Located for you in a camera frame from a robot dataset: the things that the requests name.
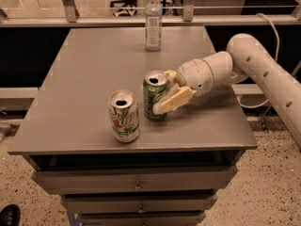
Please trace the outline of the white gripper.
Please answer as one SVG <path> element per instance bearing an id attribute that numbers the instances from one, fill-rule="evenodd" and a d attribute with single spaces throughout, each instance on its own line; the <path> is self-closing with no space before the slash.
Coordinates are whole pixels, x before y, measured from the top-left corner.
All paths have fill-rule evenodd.
<path id="1" fill-rule="evenodd" d="M 213 71 L 204 59 L 193 59 L 181 65 L 178 69 L 180 86 L 175 84 L 176 71 L 167 70 L 165 76 L 172 88 L 153 106 L 152 112 L 156 115 L 186 105 L 193 96 L 200 97 L 208 93 L 214 85 Z"/>

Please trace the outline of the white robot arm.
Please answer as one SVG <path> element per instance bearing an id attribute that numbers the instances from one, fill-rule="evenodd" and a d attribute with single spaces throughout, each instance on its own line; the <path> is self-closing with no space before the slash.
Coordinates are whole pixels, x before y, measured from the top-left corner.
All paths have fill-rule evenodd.
<path id="1" fill-rule="evenodd" d="M 235 84 L 249 77 L 301 145 L 301 84 L 254 37 L 237 34 L 225 51 L 192 59 L 176 71 L 166 71 L 166 76 L 171 86 L 168 94 L 153 106 L 154 114 L 187 105 L 217 85 Z"/>

